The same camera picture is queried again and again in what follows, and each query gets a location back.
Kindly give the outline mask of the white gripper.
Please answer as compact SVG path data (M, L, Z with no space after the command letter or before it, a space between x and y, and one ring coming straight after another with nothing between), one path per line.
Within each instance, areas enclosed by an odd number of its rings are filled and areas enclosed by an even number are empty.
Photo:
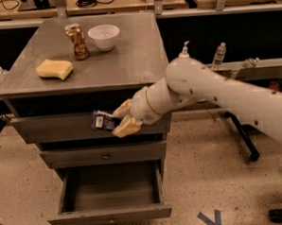
M153 124L162 117L150 107L147 91L148 87L144 87L132 96L132 100L125 100L120 107L113 111L113 117L123 118L112 132L113 135L119 138L133 135L141 130L143 124Z

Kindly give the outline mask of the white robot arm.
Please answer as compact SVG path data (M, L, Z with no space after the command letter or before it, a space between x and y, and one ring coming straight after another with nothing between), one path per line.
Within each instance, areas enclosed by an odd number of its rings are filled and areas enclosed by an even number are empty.
M189 56L171 61L164 78L136 92L114 111L121 123L113 135L132 135L169 111L199 100L213 102L282 143L282 92L219 75Z

